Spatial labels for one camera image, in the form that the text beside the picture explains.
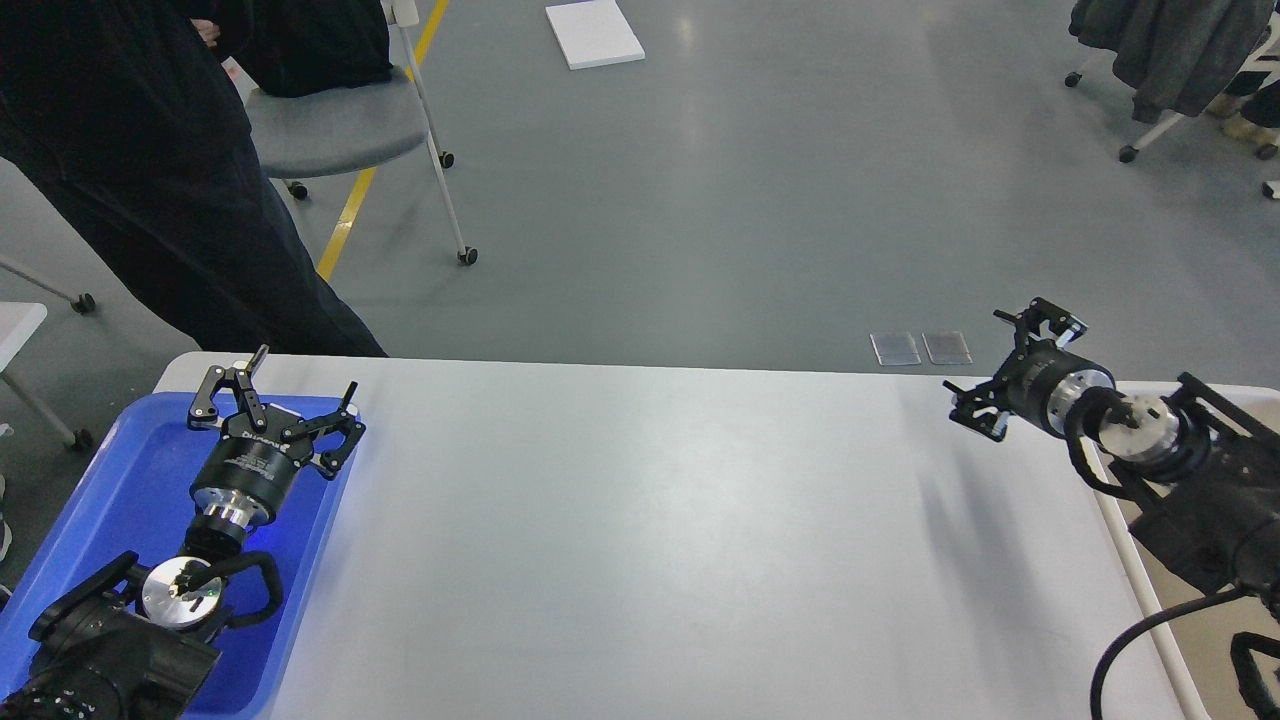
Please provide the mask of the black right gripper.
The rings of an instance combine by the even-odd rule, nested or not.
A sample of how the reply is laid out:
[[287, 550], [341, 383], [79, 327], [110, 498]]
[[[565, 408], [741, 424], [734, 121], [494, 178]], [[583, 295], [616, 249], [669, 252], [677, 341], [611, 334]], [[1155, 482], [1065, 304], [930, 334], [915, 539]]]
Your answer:
[[1004, 375], [965, 389], [951, 380], [951, 421], [993, 442], [1004, 442], [1012, 414], [1062, 438], [1066, 415], [1094, 387], [1116, 387], [1111, 372], [1065, 351], [1088, 333], [1088, 325], [1065, 307], [1034, 297], [1020, 311], [996, 309], [993, 316], [1012, 328], [1012, 359]]

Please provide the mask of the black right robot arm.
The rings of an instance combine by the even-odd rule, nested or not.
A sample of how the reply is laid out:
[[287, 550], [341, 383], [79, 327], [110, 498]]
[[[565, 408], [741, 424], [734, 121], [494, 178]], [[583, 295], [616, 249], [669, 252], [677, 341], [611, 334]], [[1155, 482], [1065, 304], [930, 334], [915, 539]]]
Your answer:
[[947, 383], [950, 419], [995, 442], [1014, 416], [1061, 439], [1092, 491], [1137, 506], [1130, 536], [1198, 592], [1108, 644], [1091, 678], [1100, 719], [1111, 666], [1143, 634], [1245, 597], [1277, 614], [1277, 432], [1190, 373], [1169, 395], [1121, 392], [1108, 369], [1068, 351], [1087, 325], [1046, 299], [995, 315], [1012, 348], [988, 380]]

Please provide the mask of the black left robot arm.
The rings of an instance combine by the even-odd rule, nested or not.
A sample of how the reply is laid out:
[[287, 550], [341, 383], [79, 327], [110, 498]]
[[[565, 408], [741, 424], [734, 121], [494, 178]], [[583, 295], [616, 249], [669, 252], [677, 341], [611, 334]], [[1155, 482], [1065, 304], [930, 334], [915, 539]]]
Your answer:
[[3, 610], [5, 719], [251, 719], [282, 683], [366, 430], [266, 354], [128, 407]]

